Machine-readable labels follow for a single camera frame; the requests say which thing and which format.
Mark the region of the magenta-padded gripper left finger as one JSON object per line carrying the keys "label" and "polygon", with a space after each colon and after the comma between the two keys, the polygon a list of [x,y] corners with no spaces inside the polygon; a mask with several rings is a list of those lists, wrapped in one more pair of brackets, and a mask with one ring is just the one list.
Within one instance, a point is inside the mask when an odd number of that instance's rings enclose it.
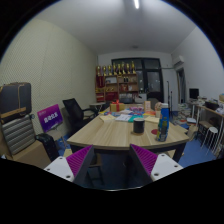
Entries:
{"label": "magenta-padded gripper left finger", "polygon": [[68,157],[57,157],[45,168],[45,171],[77,185],[82,185],[85,181],[92,184],[88,168],[93,156],[94,147],[89,145]]}

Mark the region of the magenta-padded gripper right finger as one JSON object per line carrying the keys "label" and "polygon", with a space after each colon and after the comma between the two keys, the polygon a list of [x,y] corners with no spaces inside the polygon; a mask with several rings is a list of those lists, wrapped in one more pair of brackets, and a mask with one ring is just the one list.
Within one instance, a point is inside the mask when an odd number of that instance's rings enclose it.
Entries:
{"label": "magenta-padded gripper right finger", "polygon": [[155,154],[140,146],[130,145],[130,157],[144,185],[164,178],[182,169],[182,166],[166,154]]}

